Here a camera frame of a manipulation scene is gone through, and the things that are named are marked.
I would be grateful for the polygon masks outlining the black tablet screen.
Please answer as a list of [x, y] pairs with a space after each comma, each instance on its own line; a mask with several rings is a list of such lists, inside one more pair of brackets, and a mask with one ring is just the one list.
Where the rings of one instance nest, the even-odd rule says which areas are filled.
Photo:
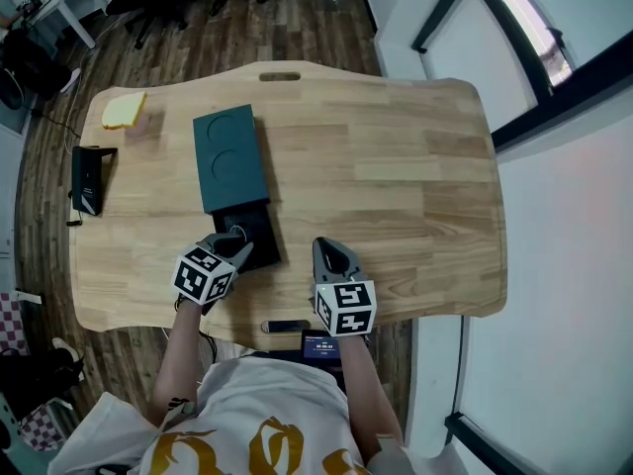
[[327, 332], [302, 331], [302, 361], [315, 367], [336, 367], [340, 365], [337, 339]]

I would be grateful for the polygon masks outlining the black partition frame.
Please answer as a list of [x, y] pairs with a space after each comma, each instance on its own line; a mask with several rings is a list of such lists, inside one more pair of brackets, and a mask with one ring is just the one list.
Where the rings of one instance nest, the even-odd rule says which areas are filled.
[[466, 419], [466, 416], [459, 412], [446, 417], [444, 425], [448, 430], [448, 435], [456, 437], [495, 475], [528, 475], [524, 469], [502, 453], [499, 447], [485, 439], [477, 427], [469, 426]]

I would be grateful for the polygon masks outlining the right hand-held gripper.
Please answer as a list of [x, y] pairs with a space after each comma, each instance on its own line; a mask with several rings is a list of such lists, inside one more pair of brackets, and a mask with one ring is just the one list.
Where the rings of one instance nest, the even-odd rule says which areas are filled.
[[328, 238], [313, 241], [313, 306], [330, 336], [366, 335], [377, 313], [375, 284], [356, 253]]

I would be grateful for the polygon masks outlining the pink checkered mat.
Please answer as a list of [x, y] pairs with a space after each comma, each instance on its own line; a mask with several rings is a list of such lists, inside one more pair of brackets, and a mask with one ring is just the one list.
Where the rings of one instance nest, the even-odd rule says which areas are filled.
[[[0, 292], [0, 352], [10, 355], [16, 351], [22, 356], [29, 354], [20, 303], [10, 293]], [[56, 427], [48, 408], [33, 411], [21, 420], [25, 443], [37, 451], [53, 451], [61, 448], [64, 438]]]

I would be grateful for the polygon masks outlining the person's left forearm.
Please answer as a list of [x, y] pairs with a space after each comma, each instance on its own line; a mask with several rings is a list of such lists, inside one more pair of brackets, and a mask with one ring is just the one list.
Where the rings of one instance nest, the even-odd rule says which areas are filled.
[[147, 419], [160, 426], [167, 413], [197, 402], [197, 364], [202, 307], [188, 299], [179, 303], [167, 348], [147, 405]]

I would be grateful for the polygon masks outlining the dark green box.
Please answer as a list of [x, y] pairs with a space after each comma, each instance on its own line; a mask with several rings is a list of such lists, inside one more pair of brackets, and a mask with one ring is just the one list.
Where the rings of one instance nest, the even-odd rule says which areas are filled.
[[254, 248], [242, 269], [276, 264], [281, 256], [267, 206], [267, 188], [252, 107], [242, 105], [193, 120], [197, 170], [204, 212], [217, 233], [248, 226]]

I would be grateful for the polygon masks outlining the toy bread slice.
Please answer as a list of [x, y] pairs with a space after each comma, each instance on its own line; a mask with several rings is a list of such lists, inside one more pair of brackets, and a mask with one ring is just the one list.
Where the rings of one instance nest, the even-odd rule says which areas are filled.
[[146, 91], [138, 91], [127, 93], [110, 100], [102, 114], [102, 127], [105, 130], [134, 128], [138, 122], [146, 98]]

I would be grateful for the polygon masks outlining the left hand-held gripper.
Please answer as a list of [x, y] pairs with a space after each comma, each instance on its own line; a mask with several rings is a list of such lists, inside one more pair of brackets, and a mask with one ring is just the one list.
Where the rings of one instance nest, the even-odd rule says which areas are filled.
[[200, 305], [205, 316], [228, 294], [252, 250], [244, 233], [208, 235], [178, 256], [172, 288], [179, 299]]

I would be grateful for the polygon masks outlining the black flat device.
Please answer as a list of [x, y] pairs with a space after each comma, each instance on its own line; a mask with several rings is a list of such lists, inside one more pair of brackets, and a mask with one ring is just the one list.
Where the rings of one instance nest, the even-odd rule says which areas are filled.
[[103, 210], [103, 159], [116, 155], [115, 147], [75, 146], [71, 153], [72, 208], [80, 213], [99, 216]]

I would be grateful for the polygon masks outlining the white desk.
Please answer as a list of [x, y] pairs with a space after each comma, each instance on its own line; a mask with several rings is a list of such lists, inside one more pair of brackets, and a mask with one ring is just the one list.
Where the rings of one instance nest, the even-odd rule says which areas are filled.
[[87, 30], [80, 23], [79, 18], [70, 9], [67, 4], [67, 0], [45, 0], [38, 11], [30, 17], [29, 21], [32, 24], [35, 24], [54, 12], [58, 12], [61, 15], [67, 25], [89, 49], [95, 48], [95, 40], [90, 36]]

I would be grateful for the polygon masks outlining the white printed t-shirt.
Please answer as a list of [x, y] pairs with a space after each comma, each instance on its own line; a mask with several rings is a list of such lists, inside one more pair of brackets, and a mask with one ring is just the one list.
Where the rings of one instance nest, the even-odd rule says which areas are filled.
[[334, 378], [299, 363], [246, 356], [210, 368], [196, 407], [180, 406], [159, 427], [131, 404], [101, 396], [48, 475], [440, 475], [390, 440], [362, 460], [347, 399]]

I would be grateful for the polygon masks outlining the person's right forearm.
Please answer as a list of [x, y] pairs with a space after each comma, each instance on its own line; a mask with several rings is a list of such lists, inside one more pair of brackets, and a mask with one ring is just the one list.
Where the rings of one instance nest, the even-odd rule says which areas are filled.
[[380, 451], [380, 435], [390, 436], [403, 445], [402, 429], [365, 339], [359, 335], [343, 336], [338, 339], [338, 346], [350, 428], [363, 461], [368, 463]]

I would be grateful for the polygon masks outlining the black framed window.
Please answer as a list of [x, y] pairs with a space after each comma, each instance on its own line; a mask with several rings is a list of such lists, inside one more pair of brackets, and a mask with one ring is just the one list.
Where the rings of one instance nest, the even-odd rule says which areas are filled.
[[[481, 0], [534, 104], [493, 132], [510, 151], [565, 125], [589, 133], [626, 122], [633, 135], [633, 0]], [[427, 53], [459, 0], [437, 0], [411, 47]]]

